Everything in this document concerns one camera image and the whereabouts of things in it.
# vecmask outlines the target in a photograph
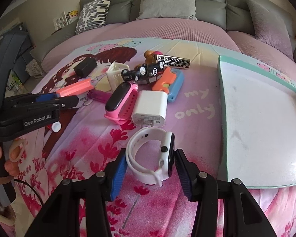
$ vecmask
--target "white power adapter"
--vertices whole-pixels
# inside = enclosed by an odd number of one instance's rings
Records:
[[[140,91],[132,113],[136,125],[163,127],[166,124],[168,95],[160,91]]]

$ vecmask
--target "pink pillow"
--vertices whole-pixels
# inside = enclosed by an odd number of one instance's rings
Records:
[[[252,0],[246,2],[252,17],[255,38],[279,50],[293,61],[293,49],[284,20]]]

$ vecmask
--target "pink smartwatch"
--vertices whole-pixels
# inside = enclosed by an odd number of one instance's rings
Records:
[[[124,124],[132,116],[137,96],[138,85],[136,83],[121,83],[107,101],[104,117],[117,125]]]

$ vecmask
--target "white label sticker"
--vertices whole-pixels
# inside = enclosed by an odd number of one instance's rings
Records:
[[[143,120],[161,120],[160,116],[149,116],[149,115],[136,115],[136,119],[143,119]]]

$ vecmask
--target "pink bedspread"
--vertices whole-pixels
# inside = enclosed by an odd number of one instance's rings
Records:
[[[296,81],[296,63],[279,50],[246,33],[229,31],[228,35],[243,54],[262,61]]]
[[[234,41],[222,28],[216,25],[199,20],[158,18],[136,20],[126,24],[110,24],[73,36],[46,55],[42,61],[42,68],[45,72],[49,72],[74,49],[87,44],[112,39],[141,37],[203,42],[240,52]]]
[[[174,103],[167,107],[165,130],[175,134],[176,148],[182,148],[199,169],[216,177],[221,147],[221,107],[217,74],[219,54],[230,54],[256,63],[241,53],[191,41],[165,39],[120,39],[81,47],[63,59],[36,87],[34,92],[55,91],[76,82],[73,66],[93,57],[98,67],[89,77],[95,88],[104,89],[105,71],[110,62],[127,63],[130,68],[142,63],[145,50],[157,48],[164,54],[193,58],[184,70],[185,81]],[[28,181],[46,201],[61,180],[83,180],[105,168],[114,160],[128,139],[139,130],[130,120],[114,125],[103,117],[104,104],[84,97],[82,106],[67,125],[50,153],[45,143],[50,132],[39,129],[27,134],[25,153],[20,160],[19,179]],[[153,169],[157,165],[159,144],[149,142],[139,150],[137,161]],[[33,215],[40,210],[37,197],[19,184],[21,194]],[[296,186],[251,191],[278,237],[291,237],[296,232]],[[114,237],[186,237],[190,236],[196,203],[188,202],[174,169],[162,187],[145,185],[127,170],[119,197],[106,206]],[[85,203],[80,206],[81,236],[85,231]],[[219,203],[218,232],[222,236],[223,203]]]

